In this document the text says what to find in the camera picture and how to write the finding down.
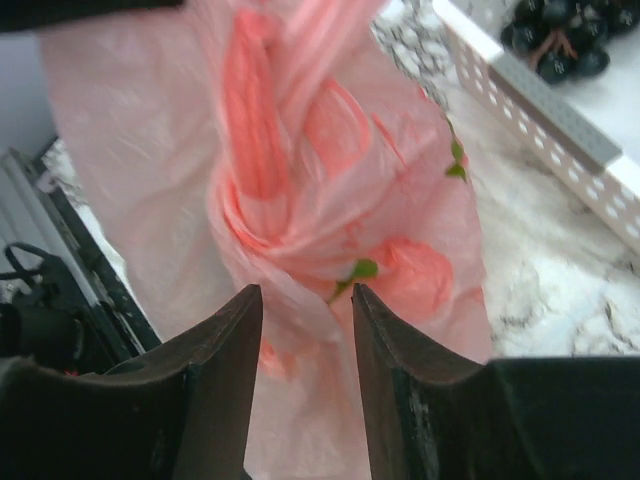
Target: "white basket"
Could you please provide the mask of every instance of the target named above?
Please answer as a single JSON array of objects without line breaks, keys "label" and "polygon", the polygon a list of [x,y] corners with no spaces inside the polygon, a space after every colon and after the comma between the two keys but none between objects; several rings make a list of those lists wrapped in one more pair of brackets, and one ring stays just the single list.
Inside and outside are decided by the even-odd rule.
[{"label": "white basket", "polygon": [[[434,0],[461,84],[640,253],[640,162],[494,40],[513,3]],[[628,114],[640,137],[640,112]]]}]

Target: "translucent plastic bag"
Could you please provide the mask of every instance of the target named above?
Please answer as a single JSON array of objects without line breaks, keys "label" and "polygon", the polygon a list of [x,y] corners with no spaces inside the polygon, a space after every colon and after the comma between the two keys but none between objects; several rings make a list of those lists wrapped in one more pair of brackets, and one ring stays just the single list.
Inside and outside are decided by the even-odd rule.
[{"label": "translucent plastic bag", "polygon": [[263,288],[255,480],[370,476],[353,282],[490,354],[466,157],[368,32],[381,3],[193,0],[41,35],[61,134],[161,335],[231,279]]}]

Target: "crumpled plastic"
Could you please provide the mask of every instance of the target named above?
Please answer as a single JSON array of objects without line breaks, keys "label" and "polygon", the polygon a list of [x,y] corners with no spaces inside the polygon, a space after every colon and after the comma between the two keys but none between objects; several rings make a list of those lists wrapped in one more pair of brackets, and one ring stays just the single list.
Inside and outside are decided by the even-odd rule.
[{"label": "crumpled plastic", "polygon": [[491,353],[464,148],[379,49],[381,0],[192,0],[40,35],[60,134],[165,339],[260,284],[246,468],[370,477],[350,291]]}]

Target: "white plastic crate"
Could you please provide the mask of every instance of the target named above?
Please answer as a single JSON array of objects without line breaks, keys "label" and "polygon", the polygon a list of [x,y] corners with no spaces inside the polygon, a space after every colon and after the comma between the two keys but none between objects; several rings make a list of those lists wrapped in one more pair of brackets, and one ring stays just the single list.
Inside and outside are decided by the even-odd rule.
[{"label": "white plastic crate", "polygon": [[[589,95],[604,97],[600,110],[584,108],[579,93],[550,88],[495,40],[516,1],[434,0],[460,82],[640,253],[640,29],[621,40],[631,45],[612,47],[620,52],[618,59],[611,52],[617,71],[598,80],[607,88],[598,94],[591,87]],[[621,58],[627,61],[617,65]],[[612,84],[621,79],[624,84]],[[590,87],[585,81],[570,88]],[[620,118],[611,116],[620,106],[626,110]],[[616,120],[604,121],[605,115]]]}]

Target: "white marble surface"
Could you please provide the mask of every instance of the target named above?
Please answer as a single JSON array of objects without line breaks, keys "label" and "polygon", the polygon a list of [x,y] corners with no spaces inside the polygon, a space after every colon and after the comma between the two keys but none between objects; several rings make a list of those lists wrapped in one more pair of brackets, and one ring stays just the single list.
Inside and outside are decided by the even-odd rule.
[{"label": "white marble surface", "polygon": [[[640,258],[459,87],[427,0],[392,0],[375,30],[445,108],[471,156],[496,355],[640,352]],[[116,268],[59,143],[48,164]]]}]

